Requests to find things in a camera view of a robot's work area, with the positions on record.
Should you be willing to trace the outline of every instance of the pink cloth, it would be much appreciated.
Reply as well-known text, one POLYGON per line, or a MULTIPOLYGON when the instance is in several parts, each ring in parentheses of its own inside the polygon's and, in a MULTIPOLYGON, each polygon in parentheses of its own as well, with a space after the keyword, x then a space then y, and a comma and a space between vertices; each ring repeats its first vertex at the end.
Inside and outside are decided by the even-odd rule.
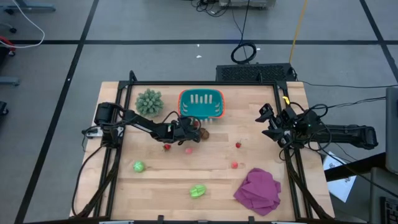
POLYGON ((280 204, 278 197, 280 192, 280 183, 274 181, 272 174, 254 168, 243 180, 234 197, 246 208, 260 215, 267 215, 280 204))

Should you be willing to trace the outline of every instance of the plastic basket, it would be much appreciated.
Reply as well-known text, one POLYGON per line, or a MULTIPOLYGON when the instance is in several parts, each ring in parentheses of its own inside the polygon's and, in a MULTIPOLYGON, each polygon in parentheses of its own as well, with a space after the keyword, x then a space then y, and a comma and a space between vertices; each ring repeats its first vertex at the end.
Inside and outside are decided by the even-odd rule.
POLYGON ((178 112, 183 116, 198 119, 220 118, 224 116, 224 95, 219 90, 184 90, 178 98, 178 112))

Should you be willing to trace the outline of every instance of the black metal frame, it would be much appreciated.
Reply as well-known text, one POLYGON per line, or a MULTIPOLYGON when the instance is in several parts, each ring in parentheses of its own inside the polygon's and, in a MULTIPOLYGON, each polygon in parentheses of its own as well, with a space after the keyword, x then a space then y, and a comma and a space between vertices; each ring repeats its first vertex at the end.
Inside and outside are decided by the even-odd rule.
MULTIPOLYGON (((124 89, 126 88, 126 97, 124 101, 124 107, 129 108, 129 102, 130 102, 130 97, 131 97, 131 92, 132 88, 134 85, 253 85, 253 86, 272 86, 274 89, 274 99, 275 99, 275 105, 277 108, 277 112, 280 113, 282 111, 282 104, 280 102, 280 97, 279 97, 279 88, 282 89, 284 96, 289 97, 289 93, 287 91, 287 85, 286 82, 207 82, 207 81, 197 81, 197 82, 186 82, 186 81, 177 81, 177 82, 139 82, 137 81, 137 78, 135 77, 133 72, 130 72, 130 77, 128 81, 119 81, 118 85, 118 91, 116 93, 116 99, 115 103, 120 104, 121 103, 121 97, 123 94, 124 89)), ((117 119, 117 114, 113 114, 113 121, 116 121, 117 119)), ((108 201, 106 203, 106 214, 104 217, 100 217, 100 210, 102 206, 102 199, 103 196, 101 195, 100 199, 95 205, 94 212, 93 212, 93 217, 86 217, 86 218, 71 218, 68 220, 54 220, 54 221, 47 221, 47 222, 40 222, 40 223, 47 223, 47 224, 56 224, 56 223, 98 223, 98 222, 104 222, 104 221, 110 221, 111 220, 111 212, 112 212, 112 207, 113 207, 113 200, 114 200, 114 194, 116 190, 116 181, 118 178, 118 169, 119 169, 119 162, 121 158, 121 150, 123 148, 123 140, 124 140, 124 133, 120 135, 119 137, 119 147, 114 149, 116 151, 115 156, 114 156, 114 166, 116 165, 116 172, 112 174, 113 179, 110 183, 110 188, 109 188, 109 196, 108 196, 108 201)), ((104 156, 104 162, 103 162, 103 168, 101 172, 101 177, 99 184, 105 183, 105 178, 107 177, 108 173, 108 168, 109 168, 109 163, 110 163, 110 158, 111 158, 111 151, 113 149, 111 148, 106 148, 105 156, 104 156)), ((289 157, 289 152, 285 150, 285 157, 289 157)), ((298 176, 300 177, 300 180, 303 183, 303 186, 307 186, 305 183, 305 174, 304 174, 304 169, 303 169, 303 163, 302 163, 302 158, 300 155, 300 150, 295 149, 295 158, 296 158, 296 164, 297 164, 297 170, 298 170, 298 176)), ((296 184, 289 176, 289 187, 290 187, 290 193, 292 196, 292 205, 293 205, 293 210, 294 210, 294 216, 295 216, 295 221, 296 222, 305 222, 305 223, 348 223, 348 222, 340 222, 340 221, 335 221, 335 220, 319 220, 319 219, 313 219, 312 215, 312 208, 308 202, 308 200, 303 197, 304 205, 305 205, 305 213, 306 213, 306 218, 301 217, 300 215, 300 205, 299 205, 299 200, 297 197, 297 190, 296 190, 296 184)), ((247 222, 229 222, 229 221, 165 221, 163 215, 159 215, 157 220, 135 220, 135 224, 150 224, 150 223, 156 223, 156 224, 200 224, 201 222, 205 223, 214 223, 214 224, 265 224, 265 223, 273 223, 273 222, 257 222, 254 220, 254 217, 248 217, 247 222)))

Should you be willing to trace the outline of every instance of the wooden table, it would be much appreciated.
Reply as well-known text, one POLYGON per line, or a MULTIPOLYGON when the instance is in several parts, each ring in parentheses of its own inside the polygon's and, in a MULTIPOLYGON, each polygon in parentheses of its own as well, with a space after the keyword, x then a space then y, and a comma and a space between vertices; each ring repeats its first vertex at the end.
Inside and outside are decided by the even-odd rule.
MULTIPOLYGON (((98 103, 114 102, 117 86, 117 82, 102 83, 98 103)), ((264 103, 270 103, 276 111, 271 86, 136 85, 132 88, 131 110, 136 110, 138 93, 147 88, 160 91, 165 103, 163 111, 154 118, 154 122, 161 122, 169 112, 177 110, 179 93, 191 88, 221 90, 226 102, 225 116, 203 123, 210 133, 208 140, 200 143, 187 141, 182 146, 173 144, 170 152, 164 152, 163 144, 153 140, 149 134, 128 126, 112 219, 156 220, 158 215, 164 215, 166 220, 247 221, 248 216, 254 216, 256 221, 295 219, 286 166, 278 157, 280 148, 276 142, 261 133, 267 129, 268 123, 254 122, 264 103), (240 149, 235 147, 238 141, 242 143, 240 149), (184 151, 186 147, 195 149, 192 154, 187 155, 184 151), (146 164, 143 173, 133 171, 133 164, 137 160, 146 164), (233 161, 239 163, 237 169, 231 168, 233 161), (282 193, 279 194, 280 205, 277 210, 264 217, 246 209, 233 197, 246 174, 254 167, 270 172, 282 186, 282 193), (189 189, 195 184, 205 184, 207 191, 204 196, 191 199, 189 189)), ((291 101, 308 108, 303 83, 288 83, 288 89, 291 101)), ((100 138, 89 140, 84 159, 99 145, 100 138)), ((82 172, 75 202, 77 212, 81 211, 98 188, 104 152, 105 149, 102 149, 97 153, 82 172)), ((320 156, 316 152, 302 149, 302 160, 309 191, 325 211, 334 216, 320 156)), ((305 217, 302 194, 298 188, 297 190, 301 216, 305 217)), ((102 215, 105 214, 107 198, 106 192, 101 208, 102 215)))

